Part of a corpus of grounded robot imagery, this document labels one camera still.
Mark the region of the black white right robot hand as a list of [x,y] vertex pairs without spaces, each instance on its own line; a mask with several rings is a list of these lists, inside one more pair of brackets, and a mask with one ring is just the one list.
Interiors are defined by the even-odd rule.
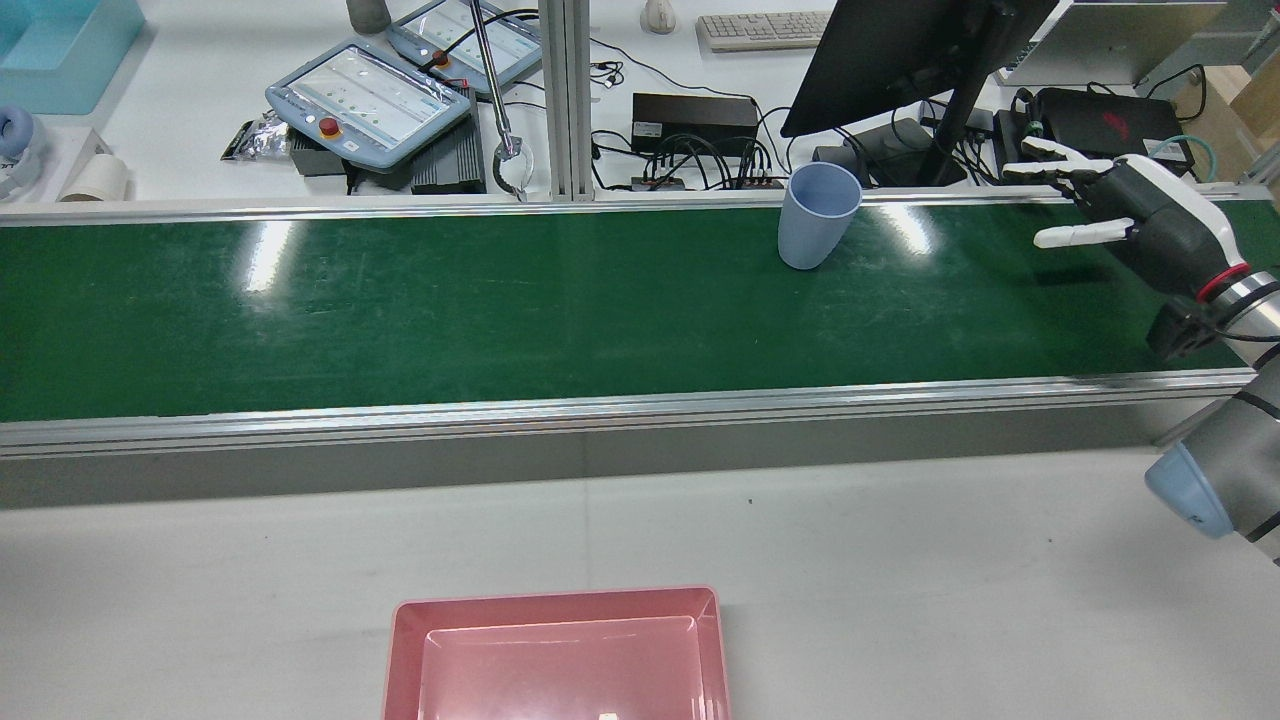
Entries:
[[1028,137],[1030,161],[1002,165],[1014,184],[1050,184],[1087,219],[1038,231],[1038,249],[1106,245],[1151,288],[1206,304],[1249,275],[1234,229],[1216,205],[1152,158],[1089,159],[1046,138]]

